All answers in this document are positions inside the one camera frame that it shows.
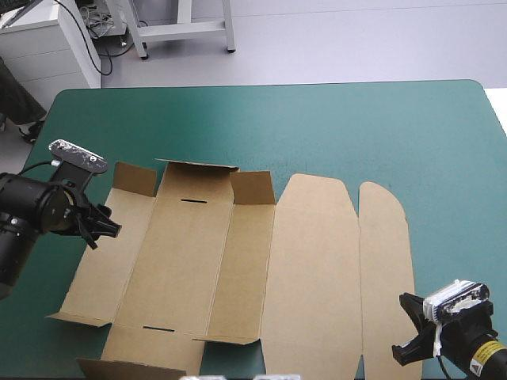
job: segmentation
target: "wire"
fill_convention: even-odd
[[[85,25],[98,32],[98,36],[105,36],[109,30],[114,26],[114,20],[108,12],[101,12],[98,9],[91,9],[88,6],[79,8],[79,13],[82,16]]]
[[[148,26],[148,23],[143,21],[143,20],[139,20],[139,22],[142,22],[145,26]],[[115,57],[121,57],[123,54],[127,54],[132,48],[134,47],[134,43],[132,42],[125,50],[123,50],[121,53],[118,53],[118,54],[109,54],[109,55],[106,55],[106,54],[99,54],[100,57],[111,57],[111,58],[115,58]]]
[[[53,0],[53,1],[56,2],[57,4],[60,4],[60,6],[62,6],[62,8],[64,8],[69,13],[70,16],[72,17],[72,19],[74,20],[75,24],[78,26],[78,30],[81,33],[82,40],[83,40],[83,42],[85,43],[85,46],[86,46],[86,51],[88,52],[88,56],[90,57],[90,59],[92,61],[92,64],[93,64],[93,67],[95,67],[95,70],[100,75],[104,75],[105,77],[108,76],[108,75],[111,75],[111,73],[112,73],[112,60],[111,60],[111,57],[109,56],[109,65],[110,65],[109,66],[109,71],[107,73],[102,72],[101,69],[99,69],[97,67],[97,64],[95,63],[95,61],[93,60],[92,53],[90,52],[90,47],[88,46],[88,43],[86,42],[85,34],[82,32],[81,27],[79,26],[78,20],[76,20],[76,17],[74,16],[74,14],[71,12],[70,9],[67,8],[67,6],[65,6],[64,4],[62,4],[62,2],[60,0]]]
[[[447,380],[452,380],[451,376],[449,376],[449,373],[445,369],[445,365],[444,365],[444,362],[442,361],[442,357],[441,356],[437,356],[436,358],[438,359],[438,363],[440,364],[440,369],[442,370],[442,372],[444,372],[445,378]]]
[[[29,170],[32,170],[32,169],[36,168],[37,166],[50,165],[50,164],[51,164],[51,161],[42,161],[42,162],[39,162],[37,164],[33,164],[33,165],[30,165],[30,166],[27,166],[22,171],[20,171],[17,175],[20,176],[21,174],[25,174],[26,172],[28,172]]]

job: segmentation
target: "white cabinet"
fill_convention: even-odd
[[[76,17],[100,69],[100,59],[74,0],[61,1]],[[0,26],[9,16],[7,13],[0,19]],[[101,87],[101,76],[93,68],[78,26],[52,0],[43,0],[10,27],[0,28],[0,57],[46,110],[64,89]]]

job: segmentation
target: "metal frame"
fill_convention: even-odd
[[[137,54],[148,58],[147,43],[154,41],[189,40],[207,36],[225,36],[227,51],[236,51],[232,26],[231,0],[222,0],[223,20],[192,22],[192,0],[178,0],[177,23],[171,25],[143,26],[132,0],[120,0],[128,30],[132,35]]]

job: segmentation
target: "yellow warning label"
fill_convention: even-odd
[[[481,347],[479,347],[479,349],[474,354],[473,360],[484,365],[491,356],[500,350],[507,350],[507,348],[502,343],[497,342],[496,340],[492,340],[488,343],[484,343]]]

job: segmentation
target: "cardboard tab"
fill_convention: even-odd
[[[359,196],[365,377],[419,380],[422,363],[401,367],[389,349],[417,333],[398,303],[400,294],[414,293],[405,212],[388,190],[372,182],[360,186]]]
[[[292,176],[276,206],[261,342],[268,373],[354,378],[359,225],[343,183]]]
[[[275,204],[270,172],[231,173],[234,204]]]
[[[78,359],[82,373],[89,380],[178,380],[186,373],[182,370],[171,370],[152,367],[146,364],[120,361]]]
[[[73,315],[69,313],[58,312],[48,315],[46,318],[59,319],[61,321],[79,323],[81,325],[103,327],[111,323],[111,321],[103,321],[97,318],[82,317],[80,315]]]
[[[114,168],[112,186],[126,192],[143,196],[154,196],[157,172],[140,166],[117,162]]]
[[[167,159],[167,158],[156,158],[155,160],[169,162],[171,164],[182,164],[182,165],[192,165],[192,166],[206,166],[208,168],[223,168],[223,169],[229,169],[230,171],[235,171],[235,170],[239,169],[239,167],[237,167],[237,166],[209,164],[209,163],[205,163],[205,162],[178,161],[178,160],[170,160],[170,159]]]

